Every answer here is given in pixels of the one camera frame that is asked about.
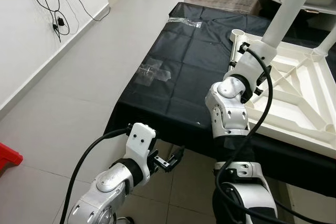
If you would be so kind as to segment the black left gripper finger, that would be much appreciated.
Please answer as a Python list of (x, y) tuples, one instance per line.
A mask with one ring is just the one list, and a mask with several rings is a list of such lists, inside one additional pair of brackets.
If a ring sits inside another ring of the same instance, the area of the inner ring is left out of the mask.
[(167, 168), (175, 168), (183, 159), (184, 146), (178, 147), (173, 154), (171, 154), (170, 159), (166, 162)]

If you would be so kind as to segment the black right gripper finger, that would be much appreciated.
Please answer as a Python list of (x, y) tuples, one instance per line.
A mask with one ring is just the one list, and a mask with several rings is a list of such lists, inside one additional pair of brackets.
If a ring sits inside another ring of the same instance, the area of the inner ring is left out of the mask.
[(266, 84), (267, 88), (272, 88), (272, 77), (271, 77), (271, 69), (272, 67), (266, 67), (266, 71), (262, 73), (259, 78), (257, 79), (257, 88), (255, 88), (254, 93), (257, 96), (261, 96), (264, 92), (262, 89), (260, 89), (262, 83)]

